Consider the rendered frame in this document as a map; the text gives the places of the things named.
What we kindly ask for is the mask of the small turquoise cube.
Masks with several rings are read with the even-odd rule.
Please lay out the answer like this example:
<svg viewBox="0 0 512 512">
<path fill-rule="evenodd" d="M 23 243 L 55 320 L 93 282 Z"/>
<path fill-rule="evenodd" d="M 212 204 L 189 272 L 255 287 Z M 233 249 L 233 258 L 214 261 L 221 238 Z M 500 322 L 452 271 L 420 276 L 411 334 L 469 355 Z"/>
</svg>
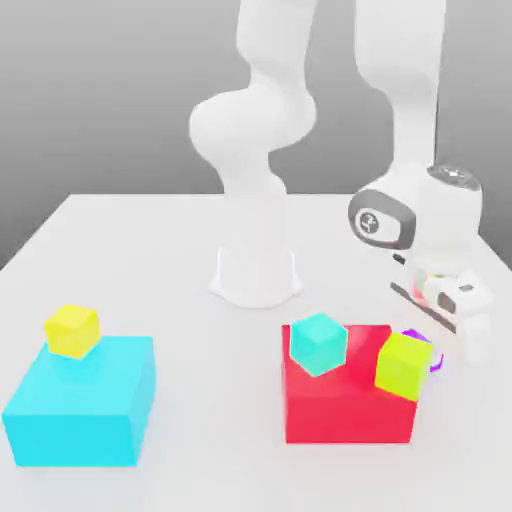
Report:
<svg viewBox="0 0 512 512">
<path fill-rule="evenodd" d="M 322 376 L 346 363 L 347 329 L 324 313 L 294 322 L 290 358 L 311 377 Z"/>
</svg>

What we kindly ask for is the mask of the small purple cube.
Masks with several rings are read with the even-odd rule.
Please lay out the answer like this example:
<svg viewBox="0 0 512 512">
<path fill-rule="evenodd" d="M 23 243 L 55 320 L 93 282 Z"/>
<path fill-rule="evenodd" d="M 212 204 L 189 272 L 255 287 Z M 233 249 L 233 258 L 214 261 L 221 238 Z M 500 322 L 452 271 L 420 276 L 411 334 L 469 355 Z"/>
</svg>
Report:
<svg viewBox="0 0 512 512">
<path fill-rule="evenodd" d="M 431 340 L 429 340 L 423 334 L 421 334 L 419 331 L 413 328 L 402 331 L 402 334 L 414 338 L 416 340 L 425 342 L 432 346 L 432 357 L 430 361 L 431 373 L 437 372 L 442 368 L 444 361 L 444 353 L 440 349 L 438 349 Z"/>
</svg>

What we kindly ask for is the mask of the large red box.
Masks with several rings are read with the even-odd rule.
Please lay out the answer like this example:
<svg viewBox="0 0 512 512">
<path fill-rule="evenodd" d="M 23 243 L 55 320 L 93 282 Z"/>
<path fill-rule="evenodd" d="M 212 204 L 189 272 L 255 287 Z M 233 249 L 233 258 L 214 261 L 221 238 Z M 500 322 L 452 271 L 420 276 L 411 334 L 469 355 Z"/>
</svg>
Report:
<svg viewBox="0 0 512 512">
<path fill-rule="evenodd" d="M 375 386 L 388 325 L 348 325 L 346 363 L 310 376 L 291 359 L 291 327 L 282 326 L 282 396 L 288 443 L 407 443 L 417 403 Z"/>
</svg>

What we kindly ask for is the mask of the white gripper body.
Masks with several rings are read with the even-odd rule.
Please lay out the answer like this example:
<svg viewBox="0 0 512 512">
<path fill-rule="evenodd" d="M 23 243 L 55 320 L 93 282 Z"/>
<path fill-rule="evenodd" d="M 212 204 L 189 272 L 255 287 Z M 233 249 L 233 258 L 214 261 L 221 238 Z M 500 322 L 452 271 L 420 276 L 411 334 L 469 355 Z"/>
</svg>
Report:
<svg viewBox="0 0 512 512">
<path fill-rule="evenodd" d="M 459 306 L 445 279 L 427 279 L 422 297 L 414 297 L 404 284 L 392 280 L 390 288 L 415 311 L 410 321 L 438 349 L 458 349 L 457 323 Z"/>
</svg>

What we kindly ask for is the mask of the small lime green cube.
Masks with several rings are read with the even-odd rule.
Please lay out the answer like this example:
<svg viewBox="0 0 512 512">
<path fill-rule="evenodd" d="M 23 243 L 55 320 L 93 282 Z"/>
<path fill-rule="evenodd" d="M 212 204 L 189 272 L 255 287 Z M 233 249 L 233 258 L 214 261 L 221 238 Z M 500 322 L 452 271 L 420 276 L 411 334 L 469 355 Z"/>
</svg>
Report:
<svg viewBox="0 0 512 512">
<path fill-rule="evenodd" d="M 432 353 L 431 343 L 392 332 L 378 354 L 375 386 L 417 402 L 430 372 Z"/>
</svg>

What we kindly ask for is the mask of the small yellow cube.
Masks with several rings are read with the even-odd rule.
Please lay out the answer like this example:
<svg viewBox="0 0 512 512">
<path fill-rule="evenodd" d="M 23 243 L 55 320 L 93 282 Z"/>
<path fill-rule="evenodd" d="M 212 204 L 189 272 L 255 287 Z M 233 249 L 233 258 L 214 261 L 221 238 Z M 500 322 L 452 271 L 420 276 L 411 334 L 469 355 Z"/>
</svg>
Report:
<svg viewBox="0 0 512 512">
<path fill-rule="evenodd" d="M 98 314 L 94 309 L 65 304 L 44 321 L 52 354 L 82 360 L 100 341 Z"/>
</svg>

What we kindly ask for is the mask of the large cyan box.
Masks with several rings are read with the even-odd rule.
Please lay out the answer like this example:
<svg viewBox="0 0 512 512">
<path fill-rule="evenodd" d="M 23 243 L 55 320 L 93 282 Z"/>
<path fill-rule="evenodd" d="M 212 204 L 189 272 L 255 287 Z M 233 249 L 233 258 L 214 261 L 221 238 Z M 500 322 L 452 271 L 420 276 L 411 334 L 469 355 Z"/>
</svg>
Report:
<svg viewBox="0 0 512 512">
<path fill-rule="evenodd" d="M 15 463 L 136 465 L 155 390 L 149 336 L 105 336 L 82 360 L 42 346 L 2 413 Z"/>
</svg>

